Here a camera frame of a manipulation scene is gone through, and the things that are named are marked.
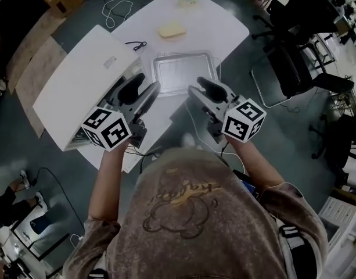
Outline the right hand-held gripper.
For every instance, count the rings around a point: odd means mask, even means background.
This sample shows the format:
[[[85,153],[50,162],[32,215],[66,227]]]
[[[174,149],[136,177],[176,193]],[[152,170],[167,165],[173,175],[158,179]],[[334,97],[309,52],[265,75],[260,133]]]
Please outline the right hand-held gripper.
[[[234,92],[224,83],[214,79],[198,77],[197,83],[203,88],[188,87],[188,95],[204,111],[211,115],[222,115],[208,122],[207,131],[219,143],[222,135],[246,143],[260,130],[267,113],[252,99],[242,96],[235,98],[227,108],[226,103],[234,99]]]

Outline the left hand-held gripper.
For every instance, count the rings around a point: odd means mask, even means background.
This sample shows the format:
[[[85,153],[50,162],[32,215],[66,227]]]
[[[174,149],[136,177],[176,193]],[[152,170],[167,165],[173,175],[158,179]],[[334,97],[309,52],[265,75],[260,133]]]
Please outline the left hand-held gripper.
[[[148,112],[160,93],[160,83],[151,83],[139,96],[145,75],[138,73],[122,83],[118,93],[108,93],[81,123],[88,139],[96,146],[112,151],[126,140],[140,147],[147,133],[141,117]]]

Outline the white oven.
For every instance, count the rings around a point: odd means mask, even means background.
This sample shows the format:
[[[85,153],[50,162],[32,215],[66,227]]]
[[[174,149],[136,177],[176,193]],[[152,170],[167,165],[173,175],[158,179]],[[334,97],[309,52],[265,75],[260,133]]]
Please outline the white oven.
[[[143,71],[130,46],[96,25],[62,60],[33,109],[59,149],[77,149],[89,144],[75,138],[89,112],[118,80]]]

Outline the person's left forearm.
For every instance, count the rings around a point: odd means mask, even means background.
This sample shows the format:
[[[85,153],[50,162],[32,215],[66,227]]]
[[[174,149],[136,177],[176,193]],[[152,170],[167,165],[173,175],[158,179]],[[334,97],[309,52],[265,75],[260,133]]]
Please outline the person's left forearm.
[[[128,145],[126,140],[114,150],[103,153],[88,208],[88,215],[94,219],[118,221],[121,173]]]

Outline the person's right forearm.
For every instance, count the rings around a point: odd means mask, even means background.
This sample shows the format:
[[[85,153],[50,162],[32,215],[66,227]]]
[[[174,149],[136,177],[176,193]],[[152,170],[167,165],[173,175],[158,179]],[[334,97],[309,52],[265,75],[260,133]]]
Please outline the person's right forearm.
[[[260,192],[285,182],[279,172],[263,157],[251,141],[242,143],[227,135],[225,135],[225,138],[234,148],[254,186]]]

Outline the white curved table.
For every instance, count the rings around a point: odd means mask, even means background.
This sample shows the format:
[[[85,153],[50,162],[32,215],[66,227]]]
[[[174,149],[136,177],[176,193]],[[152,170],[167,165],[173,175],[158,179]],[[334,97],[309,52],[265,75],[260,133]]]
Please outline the white curved table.
[[[186,37],[179,42],[161,40],[158,28],[169,22],[180,22],[186,28]],[[178,0],[154,0],[133,14],[112,31],[122,42],[146,41],[139,50],[148,78],[152,78],[152,60],[159,52],[180,53],[209,51],[222,62],[249,35],[248,28],[226,9],[212,0],[197,0],[194,5],[182,7]],[[142,120],[148,129],[140,153],[146,153],[168,130],[170,117],[183,104],[186,95],[159,97]],[[103,151],[94,146],[78,149],[87,161],[99,169]]]

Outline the bread slice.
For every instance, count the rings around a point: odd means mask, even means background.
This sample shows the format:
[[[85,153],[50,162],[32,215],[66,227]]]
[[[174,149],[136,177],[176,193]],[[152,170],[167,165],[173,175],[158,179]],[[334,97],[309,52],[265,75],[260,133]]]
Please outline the bread slice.
[[[172,38],[186,33],[186,28],[180,22],[169,22],[158,28],[161,38]]]

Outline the black chair with sled base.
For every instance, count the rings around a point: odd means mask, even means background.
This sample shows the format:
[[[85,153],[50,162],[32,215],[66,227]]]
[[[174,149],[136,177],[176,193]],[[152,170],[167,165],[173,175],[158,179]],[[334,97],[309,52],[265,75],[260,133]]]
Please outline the black chair with sled base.
[[[262,104],[267,109],[281,105],[291,100],[294,96],[303,94],[314,87],[322,88],[335,94],[346,94],[354,88],[353,81],[329,74],[324,67],[321,67],[322,73],[313,78],[301,55],[301,51],[306,48],[315,55],[319,64],[323,65],[321,58],[312,44],[305,44],[304,46],[299,47],[296,44],[281,41],[270,48],[270,50],[266,52],[266,55],[259,58],[254,66],[251,67],[249,75],[256,85],[258,96],[260,97]],[[265,103],[260,86],[254,74],[256,66],[265,58],[268,59],[272,66],[282,94],[286,97],[285,100],[272,105],[267,105]]]

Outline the brown cardboard sheet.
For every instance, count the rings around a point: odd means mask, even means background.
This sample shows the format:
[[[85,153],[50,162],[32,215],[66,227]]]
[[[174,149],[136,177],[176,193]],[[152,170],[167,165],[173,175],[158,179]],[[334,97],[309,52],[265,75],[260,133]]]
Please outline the brown cardboard sheet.
[[[15,87],[17,97],[37,137],[42,136],[45,127],[34,111],[33,104],[66,55],[61,45],[48,37],[30,60]]]
[[[6,66],[6,79],[10,94],[13,94],[21,75],[33,56],[65,21],[65,17],[56,17],[51,10],[47,10],[23,38]]]

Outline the black office chair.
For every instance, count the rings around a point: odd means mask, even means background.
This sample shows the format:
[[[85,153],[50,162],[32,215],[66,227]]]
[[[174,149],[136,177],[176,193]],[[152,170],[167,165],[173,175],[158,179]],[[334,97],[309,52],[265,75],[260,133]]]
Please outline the black office chair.
[[[335,20],[339,14],[328,0],[289,0],[285,5],[272,0],[267,12],[269,21],[259,15],[253,19],[264,22],[269,31],[253,34],[252,39],[272,35],[276,40],[303,45],[315,34],[338,31]]]
[[[337,185],[356,188],[356,115],[342,115],[330,123],[327,115],[322,115],[321,120],[325,126],[323,132],[313,126],[308,128],[321,137],[321,147],[311,158],[323,156],[337,176]]]

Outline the person's brown printed t-shirt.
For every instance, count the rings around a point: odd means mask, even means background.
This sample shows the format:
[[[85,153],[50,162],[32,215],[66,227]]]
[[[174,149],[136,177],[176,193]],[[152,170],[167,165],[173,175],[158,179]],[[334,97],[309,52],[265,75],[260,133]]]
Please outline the person's brown printed t-shirt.
[[[122,223],[88,217],[64,279],[288,279],[278,224],[314,241],[321,270],[326,230],[302,193],[284,182],[258,198],[215,154],[166,150],[139,176]]]

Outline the black-framed panel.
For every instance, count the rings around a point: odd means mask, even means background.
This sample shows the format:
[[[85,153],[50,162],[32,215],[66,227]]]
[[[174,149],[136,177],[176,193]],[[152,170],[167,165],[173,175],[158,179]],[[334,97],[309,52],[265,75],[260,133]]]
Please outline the black-framed panel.
[[[25,218],[18,220],[10,228],[23,249],[39,262],[46,259],[70,237],[69,233],[56,228],[48,213],[38,205],[34,206]]]

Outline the black white-striped bag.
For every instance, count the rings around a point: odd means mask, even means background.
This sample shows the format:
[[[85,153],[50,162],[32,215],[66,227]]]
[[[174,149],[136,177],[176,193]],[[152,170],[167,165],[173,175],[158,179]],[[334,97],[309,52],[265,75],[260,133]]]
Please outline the black white-striped bag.
[[[321,256],[314,241],[295,226],[278,224],[278,238],[288,279],[318,279]]]

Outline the white drawer cabinet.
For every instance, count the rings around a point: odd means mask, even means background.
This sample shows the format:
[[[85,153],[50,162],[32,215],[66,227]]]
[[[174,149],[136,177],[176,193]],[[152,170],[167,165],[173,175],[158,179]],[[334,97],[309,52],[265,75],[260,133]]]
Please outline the white drawer cabinet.
[[[348,236],[356,238],[356,206],[329,196],[318,213],[328,234],[328,258],[334,257]]]

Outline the white storage shelf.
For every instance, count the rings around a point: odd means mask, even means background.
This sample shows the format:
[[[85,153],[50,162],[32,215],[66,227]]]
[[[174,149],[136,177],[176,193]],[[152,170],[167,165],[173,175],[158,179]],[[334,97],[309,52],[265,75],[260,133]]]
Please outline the white storage shelf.
[[[0,243],[0,279],[32,279],[29,272],[21,258],[6,258]]]

